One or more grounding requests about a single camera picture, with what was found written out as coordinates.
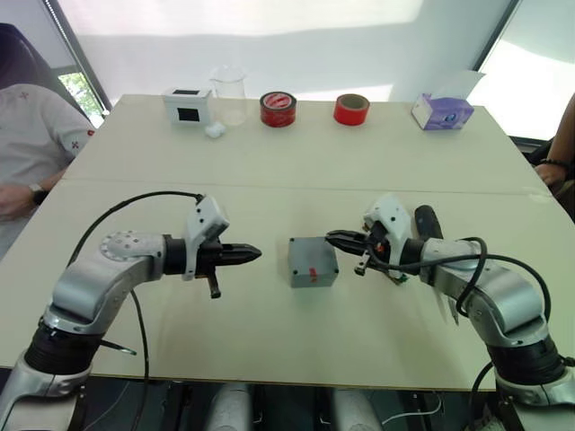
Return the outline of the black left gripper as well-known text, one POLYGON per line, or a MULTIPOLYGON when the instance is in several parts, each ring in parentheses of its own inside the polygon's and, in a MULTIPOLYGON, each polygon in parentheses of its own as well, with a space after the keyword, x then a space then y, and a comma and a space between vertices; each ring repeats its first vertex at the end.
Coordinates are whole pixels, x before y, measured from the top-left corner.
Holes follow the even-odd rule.
POLYGON ((196 278, 205 278, 208 281, 212 299, 220 298, 221 291, 216 275, 218 262, 220 266, 238 266, 252 262, 260 256, 261 250, 251 244, 223 243, 221 245, 219 240, 204 242, 198 249, 196 278))

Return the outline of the bystander hand with bracelet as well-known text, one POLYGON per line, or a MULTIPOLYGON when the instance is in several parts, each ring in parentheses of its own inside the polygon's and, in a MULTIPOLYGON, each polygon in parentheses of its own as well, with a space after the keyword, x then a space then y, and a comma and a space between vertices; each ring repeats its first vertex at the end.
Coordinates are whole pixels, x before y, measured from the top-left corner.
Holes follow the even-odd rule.
POLYGON ((563 184, 567 175, 567 170, 557 164, 538 164, 535 171, 547 187, 563 184))

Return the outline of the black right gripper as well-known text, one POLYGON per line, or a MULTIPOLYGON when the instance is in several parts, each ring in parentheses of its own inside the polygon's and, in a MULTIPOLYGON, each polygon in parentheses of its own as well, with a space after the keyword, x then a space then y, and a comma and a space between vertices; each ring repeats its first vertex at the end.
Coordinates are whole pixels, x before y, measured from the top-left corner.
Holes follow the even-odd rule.
POLYGON ((390 246, 387 230, 381 222, 374 222, 364 233, 350 230, 333 230, 325 235, 326 241, 345 253, 360 256, 354 271, 364 276, 368 269, 389 274, 390 246))

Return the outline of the bystander hand with watch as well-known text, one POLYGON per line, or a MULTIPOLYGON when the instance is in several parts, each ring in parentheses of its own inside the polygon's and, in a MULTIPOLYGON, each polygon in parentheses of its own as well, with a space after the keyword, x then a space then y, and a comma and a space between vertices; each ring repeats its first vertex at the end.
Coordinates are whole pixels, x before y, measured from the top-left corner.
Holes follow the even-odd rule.
POLYGON ((33 191, 28 186, 5 184, 0 188, 1 220, 28 216, 35 208, 33 191))

